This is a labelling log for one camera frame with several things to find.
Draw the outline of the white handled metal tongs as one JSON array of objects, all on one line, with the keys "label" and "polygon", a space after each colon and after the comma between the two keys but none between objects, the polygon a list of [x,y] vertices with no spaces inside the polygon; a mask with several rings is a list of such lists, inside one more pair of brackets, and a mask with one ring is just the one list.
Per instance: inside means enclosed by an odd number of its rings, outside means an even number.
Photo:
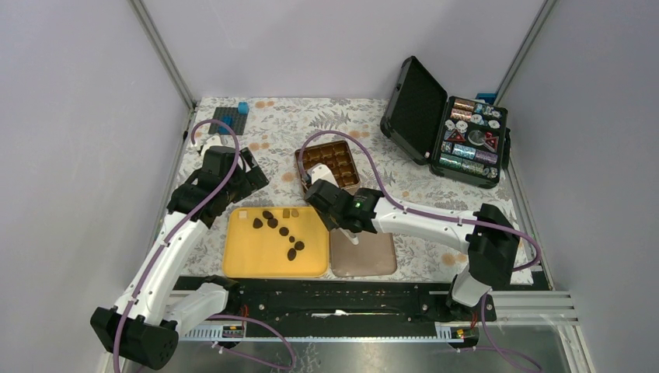
[{"label": "white handled metal tongs", "polygon": [[355,234],[355,233],[353,233],[349,230],[343,229],[343,228],[341,229],[341,232],[344,234],[344,236],[348,239],[348,241],[352,245],[358,245],[359,244],[359,238],[358,238],[357,234]]}]

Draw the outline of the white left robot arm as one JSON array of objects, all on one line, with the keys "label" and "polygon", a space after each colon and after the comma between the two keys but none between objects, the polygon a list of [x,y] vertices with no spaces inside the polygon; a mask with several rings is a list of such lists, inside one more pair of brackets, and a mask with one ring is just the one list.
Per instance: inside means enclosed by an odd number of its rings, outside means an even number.
[{"label": "white left robot arm", "polygon": [[239,314],[240,297],[218,284],[204,285],[175,305],[166,303],[192,249],[215,219],[268,183],[248,148],[203,148],[201,167],[173,191],[157,239],[134,279],[112,307],[98,307],[91,316],[107,352],[159,370],[180,337],[204,317]]}]

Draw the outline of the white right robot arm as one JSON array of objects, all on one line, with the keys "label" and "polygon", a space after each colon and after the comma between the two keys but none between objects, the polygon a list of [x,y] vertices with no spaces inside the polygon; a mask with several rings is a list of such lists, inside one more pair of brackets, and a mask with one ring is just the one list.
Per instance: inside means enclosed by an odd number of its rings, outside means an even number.
[{"label": "white right robot arm", "polygon": [[349,193],[326,180],[315,181],[304,200],[328,230],[408,235],[464,253],[468,263],[452,280],[445,300],[453,319],[467,319],[486,293],[507,284],[513,274],[520,238],[492,204],[450,211],[395,200],[380,190]]}]

